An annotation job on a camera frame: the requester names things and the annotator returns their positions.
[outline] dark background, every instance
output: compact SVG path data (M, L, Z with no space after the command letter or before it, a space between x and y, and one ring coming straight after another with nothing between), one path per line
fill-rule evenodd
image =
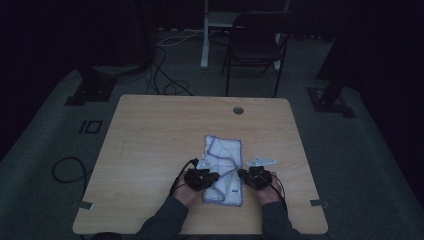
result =
M266 10L281 3L214 0L211 10ZM200 29L203 9L199 0L1 1L1 159L81 61L142 64L150 56L152 29ZM423 205L422 4L292 0L289 10L305 19L307 37L336 39L318 78L341 81L361 94Z

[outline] black chair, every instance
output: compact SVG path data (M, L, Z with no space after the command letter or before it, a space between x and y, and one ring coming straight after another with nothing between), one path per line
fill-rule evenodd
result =
M241 13L233 22L222 65L227 66L225 96L228 96L230 70L232 66L266 66L265 73L274 62L280 61L274 94L277 95L286 55L287 41L299 33L300 22L290 12L247 12Z

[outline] hand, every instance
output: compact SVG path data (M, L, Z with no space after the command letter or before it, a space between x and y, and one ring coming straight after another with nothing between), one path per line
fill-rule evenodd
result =
M271 175L274 175L277 177L277 173L271 172ZM277 179L273 177L271 185L278 190L278 194L281 195L282 188L280 184L278 184ZM267 186L266 188L262 190L256 190L256 196L258 197L258 200L261 205L265 205L267 203L271 202L279 202L280 196L278 195L272 187Z
M184 204L186 207L190 208L193 203L196 201L196 199L202 195L204 190L201 191L195 191L191 189L186 182L184 181L184 175L187 172L184 172L181 174L180 179L178 180L178 183L176 185L176 189L174 191L174 194L172 195L175 199L180 201L182 204Z

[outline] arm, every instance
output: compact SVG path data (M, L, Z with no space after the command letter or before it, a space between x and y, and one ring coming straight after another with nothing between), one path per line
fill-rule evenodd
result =
M281 194L281 186L276 180L272 185ZM265 240L294 240L304 239L303 236L292 227L287 212L283 207L277 193L270 186L256 191L262 210L262 234Z
M147 219L133 240L174 239L181 231L188 209L203 191L194 191L185 185L183 174L172 196L168 196L156 212Z

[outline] person's left hand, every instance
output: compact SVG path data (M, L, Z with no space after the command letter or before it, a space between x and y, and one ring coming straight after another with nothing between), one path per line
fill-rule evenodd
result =
M196 199L202 195L202 193L205 190L201 191L195 191L191 189L186 182L184 181L184 175L187 172L184 172L181 174L180 179L178 180L178 183L176 185L176 189L174 191L174 194L172 195L175 199L180 201L182 204L184 204L186 207L190 208L193 203L196 201Z

